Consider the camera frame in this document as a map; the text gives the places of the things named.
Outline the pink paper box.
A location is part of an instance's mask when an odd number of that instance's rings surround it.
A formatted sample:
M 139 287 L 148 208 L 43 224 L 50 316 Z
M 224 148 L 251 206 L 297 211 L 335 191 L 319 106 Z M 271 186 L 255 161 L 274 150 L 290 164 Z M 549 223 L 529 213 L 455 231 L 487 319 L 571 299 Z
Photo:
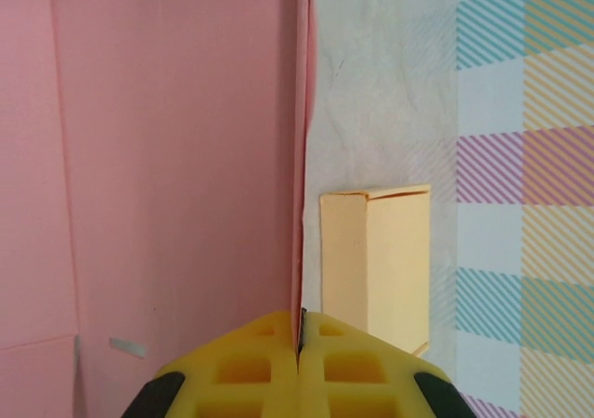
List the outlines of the pink paper box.
M 0 0 L 0 418 L 122 418 L 265 315 L 296 364 L 310 0 Z

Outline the orange paper box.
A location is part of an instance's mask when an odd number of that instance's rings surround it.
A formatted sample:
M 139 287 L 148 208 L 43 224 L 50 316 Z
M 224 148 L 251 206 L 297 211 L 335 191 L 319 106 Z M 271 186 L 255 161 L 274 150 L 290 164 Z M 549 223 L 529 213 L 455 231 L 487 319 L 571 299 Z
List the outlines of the orange paper box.
M 430 341 L 431 188 L 321 196 L 321 310 L 415 356 Z

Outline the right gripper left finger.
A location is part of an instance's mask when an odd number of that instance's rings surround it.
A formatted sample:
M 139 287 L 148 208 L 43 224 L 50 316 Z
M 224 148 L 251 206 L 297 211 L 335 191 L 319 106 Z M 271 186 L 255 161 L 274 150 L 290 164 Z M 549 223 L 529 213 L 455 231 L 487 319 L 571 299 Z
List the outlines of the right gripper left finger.
M 291 314 L 266 314 L 162 366 L 123 418 L 297 418 Z

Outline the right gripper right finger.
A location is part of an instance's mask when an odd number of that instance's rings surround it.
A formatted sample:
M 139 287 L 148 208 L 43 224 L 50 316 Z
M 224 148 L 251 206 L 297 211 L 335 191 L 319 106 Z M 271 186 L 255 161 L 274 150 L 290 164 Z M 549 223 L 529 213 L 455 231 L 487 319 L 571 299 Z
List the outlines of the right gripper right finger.
M 473 418 L 437 366 L 306 309 L 298 386 L 299 418 Z

